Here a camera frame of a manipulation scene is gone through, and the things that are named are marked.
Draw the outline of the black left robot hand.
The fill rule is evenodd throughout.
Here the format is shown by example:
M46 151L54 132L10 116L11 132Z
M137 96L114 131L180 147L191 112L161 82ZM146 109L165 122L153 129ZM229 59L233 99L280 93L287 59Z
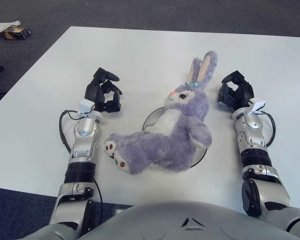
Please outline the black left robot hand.
M94 110L98 112L114 113L121 110L120 95L122 91L112 82L119 82L115 74L99 67L87 85L84 98L94 102ZM113 92L113 99L105 102L105 94Z

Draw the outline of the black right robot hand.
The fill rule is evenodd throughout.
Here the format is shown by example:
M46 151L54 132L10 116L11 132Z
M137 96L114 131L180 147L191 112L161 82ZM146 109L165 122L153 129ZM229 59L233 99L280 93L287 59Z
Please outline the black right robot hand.
M249 100L254 98L253 87L238 70L227 75L221 83L217 100L235 111L248 107Z

